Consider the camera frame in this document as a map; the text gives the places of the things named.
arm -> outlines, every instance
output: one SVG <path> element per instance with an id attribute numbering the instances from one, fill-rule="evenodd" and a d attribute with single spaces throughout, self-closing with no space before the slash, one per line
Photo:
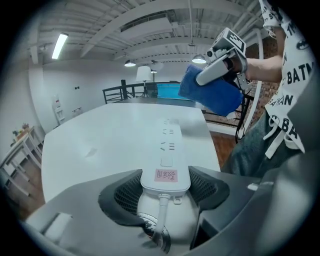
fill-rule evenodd
<path id="1" fill-rule="evenodd" d="M 277 55 L 267 59 L 248 58 L 245 76 L 248 80 L 279 83 L 282 79 L 282 59 L 284 55 L 286 34 L 282 28 L 275 29 Z M 237 72 L 239 63 L 232 59 L 234 70 Z"/>

blue object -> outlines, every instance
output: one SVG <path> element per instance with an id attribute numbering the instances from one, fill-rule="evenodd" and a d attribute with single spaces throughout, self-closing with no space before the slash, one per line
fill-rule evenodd
<path id="1" fill-rule="evenodd" d="M 188 65 L 178 94 L 191 101 L 199 102 L 220 116 L 226 117 L 235 111 L 243 99 L 239 89 L 222 79 L 199 86 L 196 77 L 201 71 L 202 69 L 197 66 Z"/>
<path id="2" fill-rule="evenodd" d="M 188 100 L 187 98 L 178 95 L 180 89 L 179 83 L 158 83 L 156 86 L 158 98 Z"/>

gray pants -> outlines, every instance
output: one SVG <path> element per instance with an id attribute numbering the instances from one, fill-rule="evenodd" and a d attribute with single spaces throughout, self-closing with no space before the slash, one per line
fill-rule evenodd
<path id="1" fill-rule="evenodd" d="M 235 146 L 221 171 L 241 176 L 262 178 L 268 170 L 279 167 L 285 160 L 301 152 L 300 150 L 286 147 L 283 141 L 273 157 L 268 159 L 265 152 L 281 131 L 278 127 L 270 138 L 263 140 L 263 137 L 271 129 L 269 115 L 264 111 L 260 119 Z"/>

light switch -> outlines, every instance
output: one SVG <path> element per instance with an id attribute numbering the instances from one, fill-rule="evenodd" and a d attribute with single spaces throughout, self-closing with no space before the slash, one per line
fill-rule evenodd
<path id="1" fill-rule="evenodd" d="M 172 157 L 170 155 L 161 157 L 161 166 L 172 167 Z"/>

wooden floor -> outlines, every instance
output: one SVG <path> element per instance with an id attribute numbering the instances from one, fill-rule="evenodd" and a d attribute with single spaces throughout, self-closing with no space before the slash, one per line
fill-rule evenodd
<path id="1" fill-rule="evenodd" d="M 222 167 L 236 145 L 235 137 L 214 132 L 211 133 L 211 137 L 217 153 L 219 165 Z M 45 199 L 42 188 L 41 170 L 31 159 L 23 161 L 21 165 L 26 170 L 26 175 L 30 178 L 30 181 L 27 182 L 19 173 L 16 173 L 13 178 L 16 183 L 30 193 L 30 196 L 24 195 L 12 184 L 8 185 L 8 189 L 6 189 L 5 192 L 8 202 L 16 212 L 18 218 L 20 220 L 25 220 L 36 209 L 45 204 Z"/>

